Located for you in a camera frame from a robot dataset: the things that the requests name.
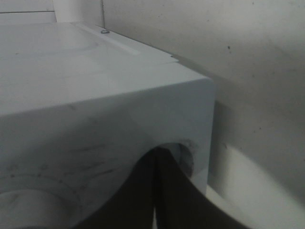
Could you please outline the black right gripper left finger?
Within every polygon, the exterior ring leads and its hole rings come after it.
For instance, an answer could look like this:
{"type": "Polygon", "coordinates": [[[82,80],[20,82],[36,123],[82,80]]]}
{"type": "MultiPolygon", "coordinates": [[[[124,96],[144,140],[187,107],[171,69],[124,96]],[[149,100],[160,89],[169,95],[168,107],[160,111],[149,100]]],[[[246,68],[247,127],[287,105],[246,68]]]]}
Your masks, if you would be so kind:
{"type": "Polygon", "coordinates": [[[119,190],[75,229],[151,229],[153,227],[153,181],[156,149],[133,167],[119,190]]]}

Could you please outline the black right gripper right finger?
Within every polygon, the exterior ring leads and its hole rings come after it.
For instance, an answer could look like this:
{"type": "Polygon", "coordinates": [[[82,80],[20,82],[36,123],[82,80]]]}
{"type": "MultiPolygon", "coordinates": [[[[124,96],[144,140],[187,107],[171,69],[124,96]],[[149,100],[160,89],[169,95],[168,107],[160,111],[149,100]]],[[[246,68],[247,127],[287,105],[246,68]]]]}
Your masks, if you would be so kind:
{"type": "Polygon", "coordinates": [[[155,207],[159,229],[245,229],[210,202],[179,168],[170,150],[155,152],[155,207]]]}

